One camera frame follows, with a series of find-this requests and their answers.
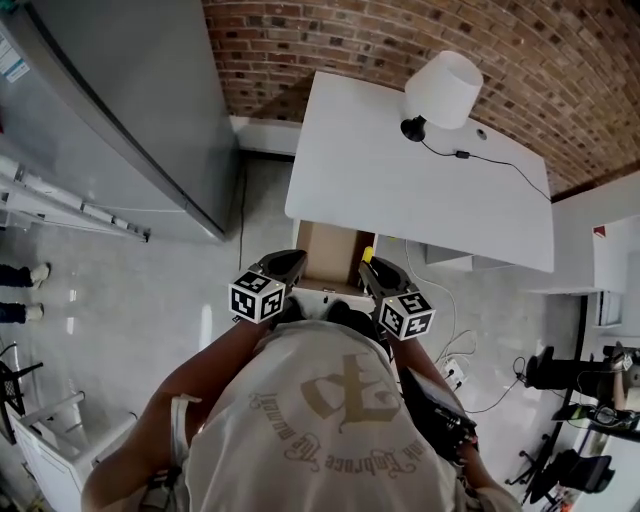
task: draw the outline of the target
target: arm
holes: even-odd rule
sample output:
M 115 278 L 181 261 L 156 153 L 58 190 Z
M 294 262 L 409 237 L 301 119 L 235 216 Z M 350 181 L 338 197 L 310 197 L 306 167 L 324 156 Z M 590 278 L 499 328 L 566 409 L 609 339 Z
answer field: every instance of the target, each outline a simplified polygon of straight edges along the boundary
M 420 345 L 417 338 L 399 341 L 392 335 L 388 334 L 387 339 L 389 340 L 389 344 L 393 350 L 398 370 L 404 367 L 412 368 L 425 378 L 429 379 L 436 386 L 449 393 L 458 405 L 460 405 L 460 408 L 464 410 L 460 400 L 458 400 L 456 394 L 447 385 L 442 375 L 440 375 L 440 372 L 433 364 L 424 348 L 422 348 L 422 345 Z M 460 456 L 467 461 L 463 472 L 471 487 L 474 489 L 489 487 L 504 493 L 507 492 L 498 485 L 493 478 L 491 478 L 491 475 L 489 475 L 482 463 L 480 454 L 471 444 L 467 443 L 461 446 L 459 452 Z
M 617 371 L 613 376 L 613 406 L 616 411 L 624 411 L 627 407 L 627 398 L 624 396 L 621 371 Z
M 198 432 L 214 404 L 251 360 L 269 322 L 241 320 L 169 375 L 153 394 L 129 438 L 89 476 L 82 493 L 84 511 L 100 510 L 130 496 L 149 477 L 171 464 L 171 400 L 181 394 L 202 399 L 189 405 L 187 440 Z

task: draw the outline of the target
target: tiled floor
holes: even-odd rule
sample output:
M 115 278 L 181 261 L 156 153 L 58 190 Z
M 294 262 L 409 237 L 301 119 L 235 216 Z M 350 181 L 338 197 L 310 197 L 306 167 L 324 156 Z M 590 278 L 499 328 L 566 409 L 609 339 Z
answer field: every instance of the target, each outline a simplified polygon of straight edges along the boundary
M 284 215 L 290 165 L 255 161 L 249 166 L 243 263 L 290 247 L 293 222 Z M 39 301 L 39 323 L 0 326 L 5 344 L 19 344 L 19 364 L 43 361 L 26 379 L 28 398 L 44 404 L 74 390 L 87 395 L 87 424 L 102 424 L 114 412 L 140 412 L 154 389 L 176 366 L 232 325 L 227 283 L 238 268 L 238 230 L 218 246 L 153 240 L 148 244 L 79 231 L 33 227 L 0 235 L 0 261 L 34 265 L 50 261 L 53 273 L 38 291 L 0 289 L 0 301 Z M 406 265 L 404 243 L 382 238 L 379 254 Z M 419 274 L 447 286 L 458 308 L 457 332 L 474 329 L 478 349 L 461 361 L 468 380 L 458 394 L 468 410 L 496 402 L 515 376 L 512 363 L 542 344 L 572 354 L 577 301 L 520 293 L 499 270 L 474 274 L 425 268 L 410 245 Z M 441 290 L 420 284 L 437 309 L 422 340 L 437 356 L 451 336 L 452 305 Z M 467 351 L 470 338 L 453 348 Z M 474 415 L 482 455 L 499 480 L 518 469 L 518 452 L 537 446 L 560 398 L 526 390 L 520 383 L 499 406 Z M 0 439 L 0 472 L 18 478 L 15 449 Z M 28 486 L 15 484 L 25 493 Z

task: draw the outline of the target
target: yellow object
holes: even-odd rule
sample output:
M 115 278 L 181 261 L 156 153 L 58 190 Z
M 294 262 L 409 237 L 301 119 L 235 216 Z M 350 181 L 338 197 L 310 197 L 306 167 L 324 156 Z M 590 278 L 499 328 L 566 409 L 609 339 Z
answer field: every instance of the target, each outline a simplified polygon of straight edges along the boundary
M 373 247 L 369 245 L 364 250 L 364 254 L 362 255 L 362 261 L 364 261 L 365 263 L 371 263 L 371 258 L 373 258 Z

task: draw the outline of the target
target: white t-shirt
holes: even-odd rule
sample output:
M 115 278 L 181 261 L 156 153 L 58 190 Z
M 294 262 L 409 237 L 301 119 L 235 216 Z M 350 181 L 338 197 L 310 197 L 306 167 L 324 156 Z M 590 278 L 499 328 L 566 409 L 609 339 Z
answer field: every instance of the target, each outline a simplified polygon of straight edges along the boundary
M 415 429 L 386 354 L 343 326 L 303 321 L 262 340 L 194 437 L 192 511 L 513 511 L 465 492 Z

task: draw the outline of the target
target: white lampshade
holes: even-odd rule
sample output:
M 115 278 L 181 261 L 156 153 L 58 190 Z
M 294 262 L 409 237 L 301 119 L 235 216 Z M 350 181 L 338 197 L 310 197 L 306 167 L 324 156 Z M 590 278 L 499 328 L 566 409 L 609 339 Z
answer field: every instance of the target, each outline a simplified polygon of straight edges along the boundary
M 444 51 L 413 75 L 404 91 L 409 113 L 440 128 L 464 125 L 482 87 L 482 73 L 466 57 Z

